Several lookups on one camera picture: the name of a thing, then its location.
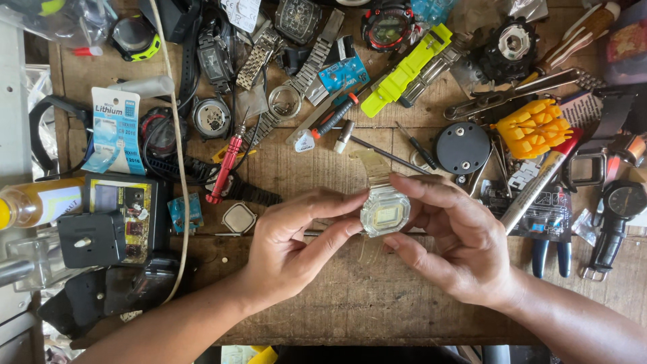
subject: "pliers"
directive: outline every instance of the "pliers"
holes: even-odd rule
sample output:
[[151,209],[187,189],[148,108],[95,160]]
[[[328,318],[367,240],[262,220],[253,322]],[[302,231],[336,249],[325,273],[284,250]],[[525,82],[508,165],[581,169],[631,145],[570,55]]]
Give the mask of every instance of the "pliers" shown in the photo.
[[[548,240],[533,239],[532,274],[537,278],[543,278],[543,265],[546,263],[549,242]],[[571,242],[557,243],[557,262],[560,267],[560,275],[568,278],[571,275]]]

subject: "multimeter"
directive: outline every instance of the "multimeter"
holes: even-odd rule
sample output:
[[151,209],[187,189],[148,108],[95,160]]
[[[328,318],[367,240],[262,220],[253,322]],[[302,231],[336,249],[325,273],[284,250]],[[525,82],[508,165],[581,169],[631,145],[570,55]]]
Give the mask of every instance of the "multimeter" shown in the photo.
[[168,248],[171,219],[166,203],[173,185],[132,174],[88,173],[83,189],[83,211],[122,213],[126,256],[121,266],[145,266],[153,251]]
[[376,1],[362,17],[362,38],[368,49],[394,51],[411,37],[413,22],[411,5],[400,1]]
[[613,260],[626,237],[624,227],[627,221],[634,219],[647,208],[647,192],[640,183],[613,181],[604,189],[602,203],[604,221],[589,266],[582,274],[584,279],[599,282],[612,270]]

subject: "screwdriver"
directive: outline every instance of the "screwdriver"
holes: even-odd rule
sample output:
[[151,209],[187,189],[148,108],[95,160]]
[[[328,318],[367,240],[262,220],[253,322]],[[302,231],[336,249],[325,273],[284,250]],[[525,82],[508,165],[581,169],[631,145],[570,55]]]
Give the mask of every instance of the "screwdriver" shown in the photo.
[[400,129],[402,134],[404,134],[404,136],[409,140],[411,145],[413,145],[413,147],[418,151],[418,153],[424,159],[424,161],[427,162],[427,165],[429,165],[429,167],[431,167],[432,169],[436,169],[436,163],[433,161],[433,158],[431,157],[431,155],[429,155],[429,153],[427,153],[427,151],[420,145],[420,143],[417,140],[415,140],[415,138],[412,137],[408,131],[406,131],[406,129],[404,128],[404,126],[402,126],[402,124],[400,124],[397,121],[395,123],[398,124],[398,128]]
[[326,134],[330,129],[333,128],[333,126],[337,125],[337,123],[342,120],[344,115],[348,112],[348,110],[351,109],[351,107],[359,104],[360,101],[353,94],[352,92],[348,94],[348,98],[345,99],[339,106],[334,108],[334,110],[328,114],[322,121],[319,126],[311,129],[311,132],[313,133],[313,137],[315,139],[319,139],[320,137],[323,137],[324,134]]
[[605,35],[619,15],[620,5],[616,3],[601,3],[591,8],[564,33],[562,40],[557,45],[544,54],[543,58],[534,65],[535,72],[531,73],[519,85],[525,85],[539,76],[550,73],[573,53]]

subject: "red tip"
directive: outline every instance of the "red tip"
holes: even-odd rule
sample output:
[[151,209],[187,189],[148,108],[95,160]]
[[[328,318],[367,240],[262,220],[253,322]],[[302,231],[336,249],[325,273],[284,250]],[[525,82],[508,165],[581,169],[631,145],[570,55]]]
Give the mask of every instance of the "red tip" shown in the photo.
[[360,103],[360,101],[359,101],[359,99],[357,98],[357,96],[355,96],[355,94],[353,94],[352,92],[351,92],[350,94],[348,94],[348,97],[350,97],[350,98],[351,98],[351,100],[353,101],[353,103],[354,103],[355,105],[357,105],[357,104],[359,104],[359,103]]
[[584,134],[584,130],[580,128],[571,128],[573,131],[572,134],[569,134],[570,139],[566,139],[565,142],[558,146],[554,146],[551,150],[555,152],[560,152],[561,154],[564,155],[569,155],[571,153],[571,150],[575,147],[578,141],[580,141],[580,138],[582,138],[582,135]]

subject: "wooden workbench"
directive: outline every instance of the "wooden workbench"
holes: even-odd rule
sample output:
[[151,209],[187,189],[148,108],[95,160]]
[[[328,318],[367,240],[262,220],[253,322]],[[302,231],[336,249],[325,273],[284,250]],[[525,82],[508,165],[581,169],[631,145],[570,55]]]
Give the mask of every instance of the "wooden workbench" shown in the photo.
[[[117,1],[121,16],[137,13],[134,0]],[[581,16],[583,10],[579,0],[549,0],[550,18],[537,24],[541,35],[540,55],[556,44],[572,22]],[[361,10],[344,10],[343,34],[352,34],[356,49],[371,76],[377,74],[386,64],[387,54],[366,50],[359,34]],[[181,48],[170,45],[173,70],[178,71]],[[162,55],[158,54],[144,62],[127,63],[118,53],[104,46],[101,57],[75,57],[68,49],[50,46],[50,62],[54,92],[87,105],[92,104],[92,86],[105,87],[111,78],[137,79],[164,73]],[[562,67],[579,65],[597,74],[597,45],[589,46],[576,53]],[[283,83],[287,77],[274,62],[268,71],[268,90]],[[560,90],[567,95],[576,88]],[[213,95],[211,87],[203,82],[199,88],[200,97]],[[449,122],[443,118],[443,110],[466,99],[449,73],[443,74],[434,85],[418,100],[415,107],[405,109],[397,103],[386,106],[375,118],[367,118],[359,108],[353,108],[347,117],[356,121],[354,135],[379,148],[408,159],[412,147],[394,129],[395,121],[410,128],[419,140],[426,141],[439,128]],[[159,101],[142,101],[140,115]],[[348,158],[348,153],[357,144],[349,143],[344,154],[332,151],[336,133],[323,138],[318,146],[309,152],[297,154],[287,145],[285,138],[313,110],[304,101],[298,120],[286,122],[274,130],[258,146],[258,153],[251,155],[239,170],[241,177],[256,186],[281,194],[284,199],[296,196],[315,186],[326,186],[342,192],[354,192],[367,186],[364,167],[358,161]],[[85,134],[82,125],[60,111],[56,111],[56,131],[59,157],[63,170],[74,166],[83,155]],[[187,154],[203,161],[225,145],[224,141],[202,142],[195,131],[191,131]],[[497,178],[490,163],[485,177]],[[412,170],[392,164],[393,170],[414,174]],[[591,209],[597,192],[581,188],[573,196],[575,215],[584,208]],[[220,205],[202,202],[205,226],[199,234],[226,232],[221,224],[222,215],[234,202]],[[262,215],[264,207],[248,206]],[[324,228],[316,223],[315,229]],[[421,239],[428,249],[433,249],[433,239]],[[630,236],[626,239],[614,263],[615,269],[603,283],[582,280],[578,274],[590,257],[591,246],[579,237],[573,238],[573,273],[568,279],[558,274],[555,247],[551,246],[546,263],[545,280],[581,293],[647,326],[647,247],[642,238]],[[193,272],[189,284],[199,289],[215,282],[244,266],[251,238],[192,237],[188,256],[200,262]],[[181,241],[174,238],[172,246],[178,249]],[[509,238],[512,264],[530,271],[531,243],[521,238]],[[236,325],[225,334],[218,344],[292,344],[292,345],[447,345],[447,344],[529,344],[538,340],[526,329],[504,315],[492,310],[461,304],[440,289],[411,272],[396,255],[382,255],[380,262],[373,266],[359,266],[356,262],[359,244],[351,239],[304,291],[293,299],[277,304]]]

